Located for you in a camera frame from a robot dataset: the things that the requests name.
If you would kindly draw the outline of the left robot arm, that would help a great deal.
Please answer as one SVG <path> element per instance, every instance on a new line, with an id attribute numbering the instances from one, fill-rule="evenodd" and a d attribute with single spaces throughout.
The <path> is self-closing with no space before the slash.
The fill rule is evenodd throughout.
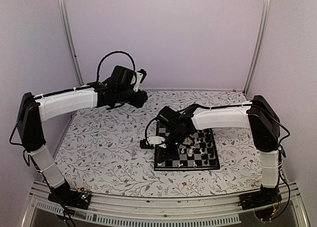
<path id="1" fill-rule="evenodd" d="M 100 83 L 95 88 L 82 86 L 50 94 L 33 95 L 28 92 L 22 96 L 9 142 L 23 147 L 54 190 L 55 197 L 62 204 L 70 204 L 74 199 L 73 192 L 47 146 L 45 124 L 52 124 L 60 116 L 66 117 L 82 109 L 104 106 L 113 109 L 122 104 L 141 108 L 147 99 L 147 93 L 140 89 L 123 88 L 116 91 Z"/>

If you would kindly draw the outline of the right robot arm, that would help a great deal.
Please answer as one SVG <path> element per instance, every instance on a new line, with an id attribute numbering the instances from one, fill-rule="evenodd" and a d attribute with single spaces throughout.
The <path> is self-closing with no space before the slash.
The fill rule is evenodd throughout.
<path id="1" fill-rule="evenodd" d="M 262 165 L 262 184 L 261 190 L 256 195 L 256 201 L 260 205 L 267 205 L 275 198 L 279 183 L 280 129 L 283 126 L 263 96 L 256 95 L 250 101 L 218 107 L 192 104 L 181 112 L 165 106 L 159 111 L 157 121 L 169 131 L 163 142 L 167 159 L 173 159 L 181 143 L 198 130 L 250 129 Z"/>

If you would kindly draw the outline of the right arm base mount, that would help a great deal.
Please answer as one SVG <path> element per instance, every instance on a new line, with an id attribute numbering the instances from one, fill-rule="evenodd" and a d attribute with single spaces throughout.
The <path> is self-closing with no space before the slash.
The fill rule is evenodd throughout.
<path id="1" fill-rule="evenodd" d="M 254 210 L 255 217 L 261 222 L 270 222 L 281 206 L 279 193 L 255 191 L 239 196 L 238 206 L 242 210 Z"/>

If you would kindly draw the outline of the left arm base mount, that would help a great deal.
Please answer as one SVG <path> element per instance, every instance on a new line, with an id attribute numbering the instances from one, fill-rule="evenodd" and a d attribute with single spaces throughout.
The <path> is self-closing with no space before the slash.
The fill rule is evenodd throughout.
<path id="1" fill-rule="evenodd" d="M 69 188 L 53 188 L 48 196 L 48 200 L 63 206 L 74 207 L 87 210 L 91 202 L 92 192 L 80 188 L 72 190 Z"/>

